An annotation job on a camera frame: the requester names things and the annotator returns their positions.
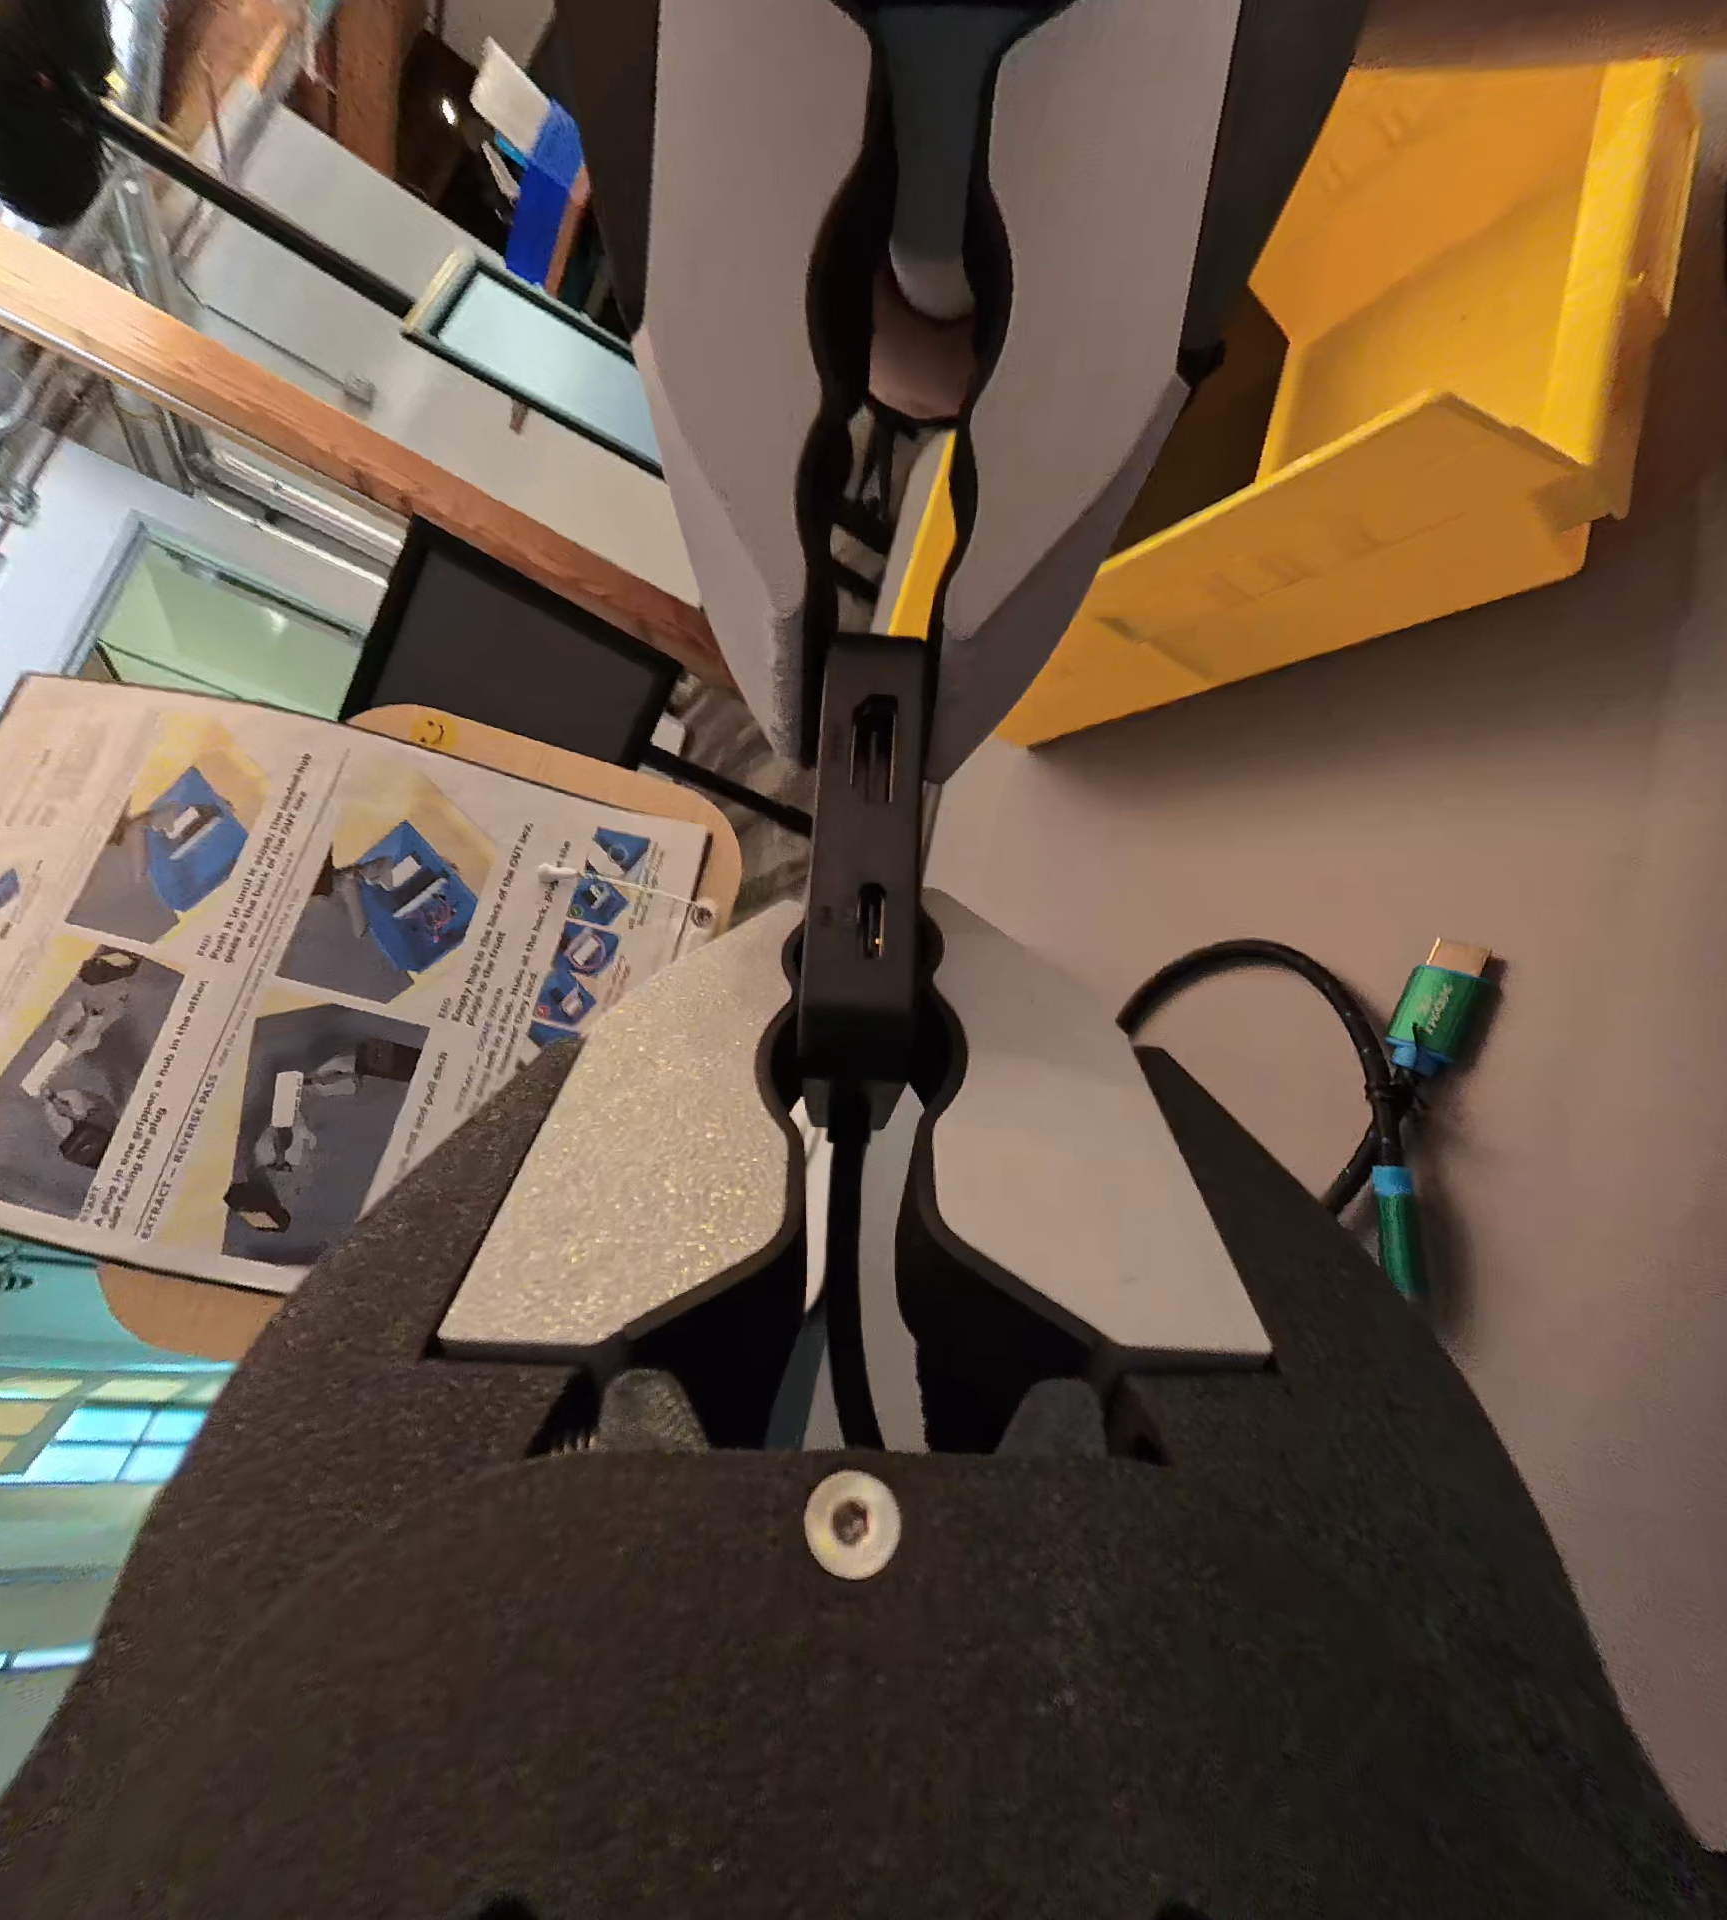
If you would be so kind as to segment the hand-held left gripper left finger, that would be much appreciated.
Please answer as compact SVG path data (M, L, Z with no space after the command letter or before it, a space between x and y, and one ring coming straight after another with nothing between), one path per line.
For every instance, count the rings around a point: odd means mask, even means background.
M620 1355L788 1246L804 1150L770 1050L798 931L740 924L598 1017L446 1307L445 1355Z

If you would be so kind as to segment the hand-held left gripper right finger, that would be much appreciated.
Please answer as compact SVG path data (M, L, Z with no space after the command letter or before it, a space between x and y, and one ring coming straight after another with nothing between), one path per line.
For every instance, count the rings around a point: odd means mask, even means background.
M926 1169L945 1249L1094 1355L1273 1356L1137 1053L1084 981L958 901L926 901L941 1070Z

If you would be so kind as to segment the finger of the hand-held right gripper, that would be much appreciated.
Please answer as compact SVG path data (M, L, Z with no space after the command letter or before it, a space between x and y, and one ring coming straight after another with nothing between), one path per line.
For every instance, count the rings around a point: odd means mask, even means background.
M941 603L938 754L976 749L1040 673L1187 404L1236 18L1067 4L996 67L986 171L1013 292L951 465L973 512Z
M811 265L865 151L873 45L825 3L665 3L635 365L700 608L777 756L813 759L802 462Z

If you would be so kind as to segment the yellow plastic bin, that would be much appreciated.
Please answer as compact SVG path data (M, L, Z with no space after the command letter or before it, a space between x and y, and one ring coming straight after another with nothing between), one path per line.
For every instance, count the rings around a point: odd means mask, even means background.
M1696 150L1685 61L1352 69L1225 367L998 737L1572 576L1627 515Z

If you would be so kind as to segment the black braided cable green plug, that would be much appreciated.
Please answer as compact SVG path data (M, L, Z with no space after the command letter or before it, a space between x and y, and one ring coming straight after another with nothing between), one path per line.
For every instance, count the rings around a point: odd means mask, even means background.
M1409 1301L1424 1295L1423 1208L1409 1161L1406 1127L1420 1110L1427 1081L1461 1067L1487 1021L1494 981L1490 951L1468 941L1434 941L1410 968L1394 1012L1376 1021L1330 968L1307 951L1269 940L1226 940L1191 949L1148 975L1115 1015L1115 1025L1137 1040L1143 1029L1187 990L1241 970L1299 978L1340 1021L1362 1076L1364 1133L1324 1190L1333 1214L1360 1195L1374 1199L1379 1266Z

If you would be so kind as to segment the dark grey usb hub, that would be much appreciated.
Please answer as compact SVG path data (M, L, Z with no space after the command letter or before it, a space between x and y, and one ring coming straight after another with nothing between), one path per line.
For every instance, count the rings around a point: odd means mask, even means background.
M887 1124L941 955L921 879L928 719L922 641L831 641L798 947L798 1067L831 1134Z

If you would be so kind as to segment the blue storage bin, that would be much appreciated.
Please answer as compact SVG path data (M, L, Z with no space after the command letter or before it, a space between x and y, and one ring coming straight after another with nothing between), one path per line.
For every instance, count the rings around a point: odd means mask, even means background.
M516 173L504 267L588 318L612 299L612 260L595 212L581 129L546 98L536 140Z

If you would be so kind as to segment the black sign stand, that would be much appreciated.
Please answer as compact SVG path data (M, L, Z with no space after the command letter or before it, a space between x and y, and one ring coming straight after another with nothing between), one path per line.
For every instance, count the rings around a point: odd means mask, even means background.
M339 719L438 707L635 767L678 675L676 660L412 516Z

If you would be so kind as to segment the instruction sheet on wooden board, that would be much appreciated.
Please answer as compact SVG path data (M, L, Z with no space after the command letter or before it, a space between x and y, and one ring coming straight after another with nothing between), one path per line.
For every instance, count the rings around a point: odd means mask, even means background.
M0 715L0 1233L282 1288L222 1435L493 1413L540 1454L667 1374L683 1440L757 1449L802 1226L592 1362L440 1325L598 1017L726 931L716 820L662 820L307 715L26 678Z

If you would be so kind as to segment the wooden beam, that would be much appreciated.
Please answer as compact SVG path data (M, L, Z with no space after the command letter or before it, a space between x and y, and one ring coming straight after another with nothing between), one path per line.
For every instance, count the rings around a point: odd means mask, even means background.
M665 651L697 681L731 684L697 605L2 222L0 325L376 510L423 516Z

